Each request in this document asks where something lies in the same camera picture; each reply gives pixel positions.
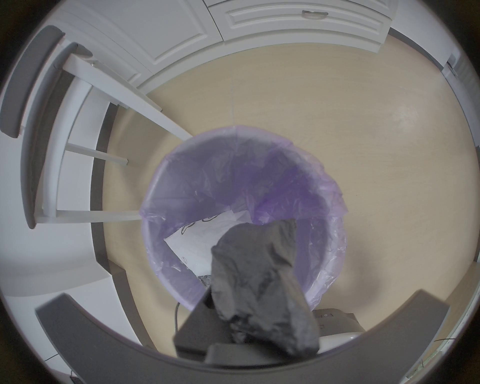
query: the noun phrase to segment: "white chair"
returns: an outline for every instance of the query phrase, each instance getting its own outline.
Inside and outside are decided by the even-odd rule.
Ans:
[[[95,87],[115,104],[133,108],[182,140],[191,135],[161,113],[161,108],[90,52],[45,27],[14,68],[3,95],[0,130],[18,137],[23,127],[21,189],[25,218],[37,223],[92,223],[139,219],[138,211],[57,209],[60,168],[65,151],[126,166],[128,160],[68,143],[76,117]]]

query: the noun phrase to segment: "beige floor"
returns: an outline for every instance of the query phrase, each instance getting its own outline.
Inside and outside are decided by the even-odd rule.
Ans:
[[[194,68],[150,94],[192,134],[235,124],[281,134],[318,157],[344,193],[347,257],[320,308],[371,328],[415,290],[446,299],[474,256],[480,174],[463,112],[426,58],[388,37],[378,54],[333,45],[257,48]],[[179,140],[131,110],[117,116],[104,209],[138,209]],[[174,354],[175,301],[148,265],[139,222],[105,225],[158,350]],[[184,319],[186,311],[180,311]]]

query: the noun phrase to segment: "crumpled black bag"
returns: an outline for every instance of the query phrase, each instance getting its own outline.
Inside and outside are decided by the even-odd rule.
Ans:
[[[215,308],[237,343],[269,341],[293,357],[317,353],[315,318],[293,273],[295,219],[232,227],[212,248]]]

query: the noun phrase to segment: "metal handle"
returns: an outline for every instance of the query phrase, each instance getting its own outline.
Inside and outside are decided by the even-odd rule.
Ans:
[[[328,16],[328,12],[316,12],[316,11],[306,11],[301,12],[302,17],[305,19],[316,19],[321,20]]]

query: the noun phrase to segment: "trash can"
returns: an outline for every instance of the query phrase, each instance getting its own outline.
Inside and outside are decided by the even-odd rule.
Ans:
[[[297,220],[295,275],[314,309],[347,244],[342,193],[322,164],[284,137],[245,126],[201,133],[165,156],[140,209],[142,235],[153,271],[189,310],[205,287],[164,239],[227,210],[248,211],[259,225]]]

